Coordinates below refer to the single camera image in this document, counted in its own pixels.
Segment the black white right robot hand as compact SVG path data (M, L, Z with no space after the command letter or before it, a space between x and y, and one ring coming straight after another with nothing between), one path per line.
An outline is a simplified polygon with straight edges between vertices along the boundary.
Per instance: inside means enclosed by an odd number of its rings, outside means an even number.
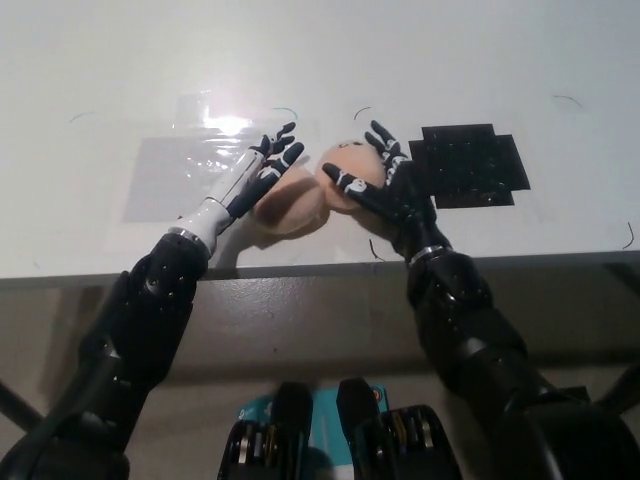
M323 172L339 191L388 225L393 249L407 264L448 255L452 246L437 226L431 197L420 186L418 164L378 121L370 123L364 137L384 168L381 187L333 163L324 164Z

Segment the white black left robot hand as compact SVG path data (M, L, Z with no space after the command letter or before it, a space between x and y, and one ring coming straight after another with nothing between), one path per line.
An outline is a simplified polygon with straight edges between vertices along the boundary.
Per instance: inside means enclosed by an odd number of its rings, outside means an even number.
M277 133L263 135L259 144L250 146L213 183L198 208L179 219L169 232L213 255L218 237L247 214L302 155L304 145L295 140L295 127L289 122Z

